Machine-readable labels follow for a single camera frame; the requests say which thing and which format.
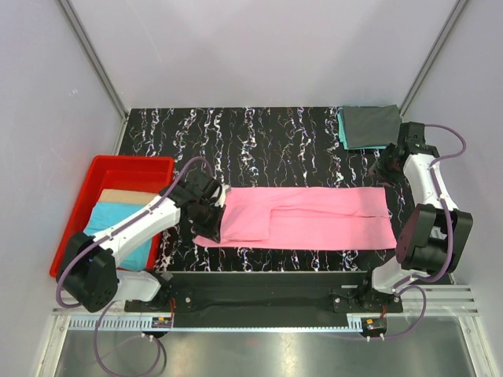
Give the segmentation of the pink t shirt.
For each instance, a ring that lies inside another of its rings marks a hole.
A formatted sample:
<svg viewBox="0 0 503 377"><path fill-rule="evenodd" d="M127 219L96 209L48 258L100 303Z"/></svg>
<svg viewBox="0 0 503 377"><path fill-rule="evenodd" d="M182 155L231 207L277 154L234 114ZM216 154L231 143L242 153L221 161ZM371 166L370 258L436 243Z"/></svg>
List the pink t shirt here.
<svg viewBox="0 0 503 377"><path fill-rule="evenodd" d="M201 247L386 250L396 246L383 188L232 188L219 242Z"/></svg>

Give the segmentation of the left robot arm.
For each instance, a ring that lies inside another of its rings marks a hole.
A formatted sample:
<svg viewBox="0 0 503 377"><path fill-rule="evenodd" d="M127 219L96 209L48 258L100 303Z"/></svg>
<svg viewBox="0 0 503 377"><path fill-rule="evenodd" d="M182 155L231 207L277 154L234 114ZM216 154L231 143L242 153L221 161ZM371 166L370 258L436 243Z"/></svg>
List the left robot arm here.
<svg viewBox="0 0 503 377"><path fill-rule="evenodd" d="M111 302L136 301L151 310L170 300L168 279L159 273L122 270L120 264L138 247L180 221L191 223L197 235L220 241L228 185L200 172L167 186L143 208L121 222L88 235L77 232L68 241L57 273L57 293L68 292L75 303L96 313Z"/></svg>

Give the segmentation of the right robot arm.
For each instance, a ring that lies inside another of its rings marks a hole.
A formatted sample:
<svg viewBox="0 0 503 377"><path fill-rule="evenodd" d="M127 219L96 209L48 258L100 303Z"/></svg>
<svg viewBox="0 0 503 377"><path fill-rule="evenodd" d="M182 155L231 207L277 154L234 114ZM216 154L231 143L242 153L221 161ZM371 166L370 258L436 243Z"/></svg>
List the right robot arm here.
<svg viewBox="0 0 503 377"><path fill-rule="evenodd" d="M369 312L384 304L385 294L398 294L417 281L434 283L453 272L472 230L472 215L453 201L440 170L443 160L465 153L466 141L451 130L461 149L440 155L426 142L427 128L423 123L403 123L397 142L389 144L371 167L372 173L388 185L405 178L415 208L398 236L395 256L375 268L370 284L357 291L359 306Z"/></svg>

